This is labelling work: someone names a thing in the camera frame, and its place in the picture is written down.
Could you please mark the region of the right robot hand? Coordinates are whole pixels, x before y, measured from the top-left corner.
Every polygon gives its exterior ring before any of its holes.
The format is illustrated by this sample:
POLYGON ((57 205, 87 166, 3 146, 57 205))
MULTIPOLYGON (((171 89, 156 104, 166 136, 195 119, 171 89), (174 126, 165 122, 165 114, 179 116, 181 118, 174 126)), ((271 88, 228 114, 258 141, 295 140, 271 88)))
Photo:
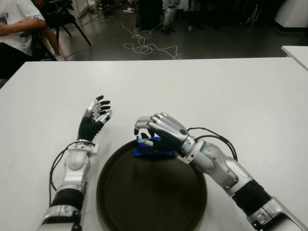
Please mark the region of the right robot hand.
POLYGON ((187 156, 195 145, 193 137, 179 121, 166 113, 157 113, 137 119, 134 135, 139 135, 141 129, 146 129, 151 135, 141 135, 143 142, 155 151, 175 151, 181 156, 187 156))

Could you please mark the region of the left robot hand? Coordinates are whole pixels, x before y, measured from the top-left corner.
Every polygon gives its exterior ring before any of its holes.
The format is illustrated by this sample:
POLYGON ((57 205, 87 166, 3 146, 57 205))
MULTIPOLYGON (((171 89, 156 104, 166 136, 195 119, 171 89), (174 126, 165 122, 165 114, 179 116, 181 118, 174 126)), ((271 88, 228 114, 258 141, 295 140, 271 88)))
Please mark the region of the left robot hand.
POLYGON ((111 119, 112 110, 110 101, 104 96, 96 97, 86 108, 81 119, 77 140, 92 142, 103 126, 111 119))

